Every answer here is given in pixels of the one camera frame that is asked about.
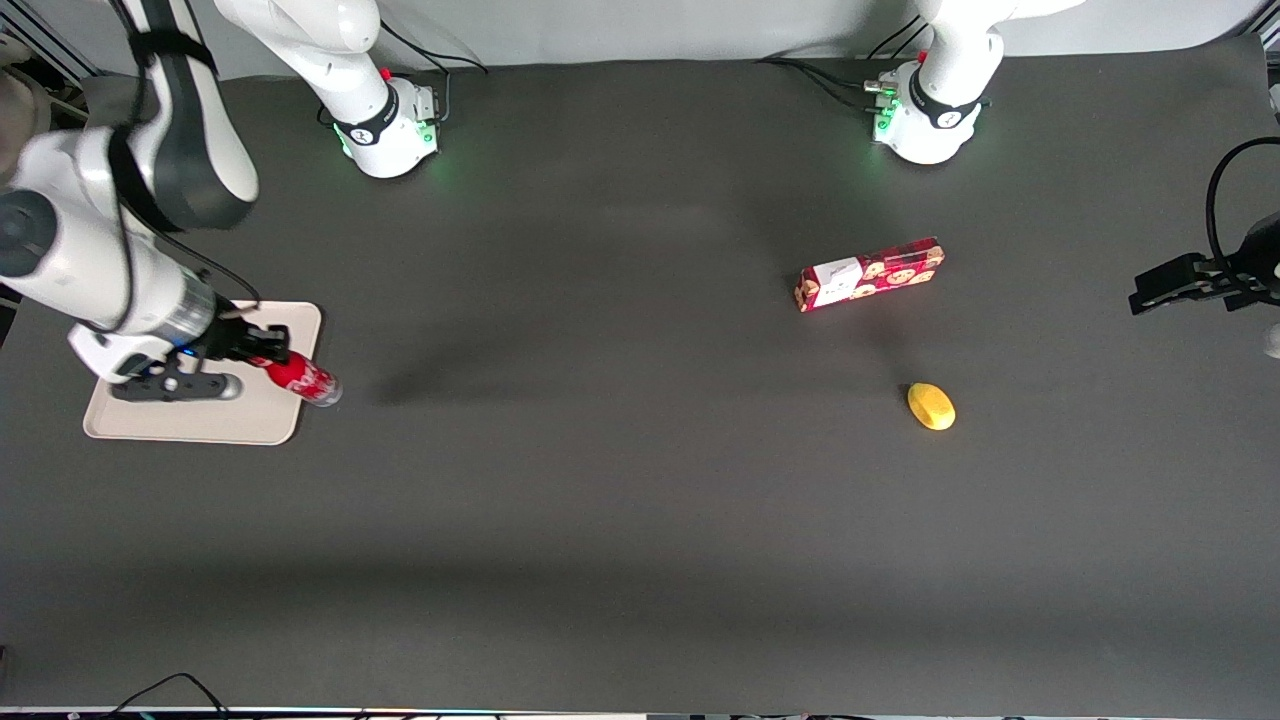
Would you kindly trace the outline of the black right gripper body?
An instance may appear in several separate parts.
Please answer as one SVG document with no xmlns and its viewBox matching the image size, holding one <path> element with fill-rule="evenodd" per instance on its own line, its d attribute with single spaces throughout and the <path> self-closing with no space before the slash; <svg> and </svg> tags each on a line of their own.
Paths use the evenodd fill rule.
<svg viewBox="0 0 1280 720">
<path fill-rule="evenodd" d="M 186 355 L 198 361 L 247 363 L 250 324 L 239 313 L 216 313 L 207 329 L 186 346 Z"/>
</svg>

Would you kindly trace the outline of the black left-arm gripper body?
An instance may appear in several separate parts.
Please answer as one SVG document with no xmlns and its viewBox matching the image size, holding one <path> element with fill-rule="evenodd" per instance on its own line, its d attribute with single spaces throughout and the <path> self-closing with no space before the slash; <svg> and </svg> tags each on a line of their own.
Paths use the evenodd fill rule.
<svg viewBox="0 0 1280 720">
<path fill-rule="evenodd" d="M 1228 311 L 1256 304 L 1279 305 L 1279 213 L 1257 222 L 1242 246 L 1226 256 L 1228 284 L 1234 293 L 1224 300 Z"/>
</svg>

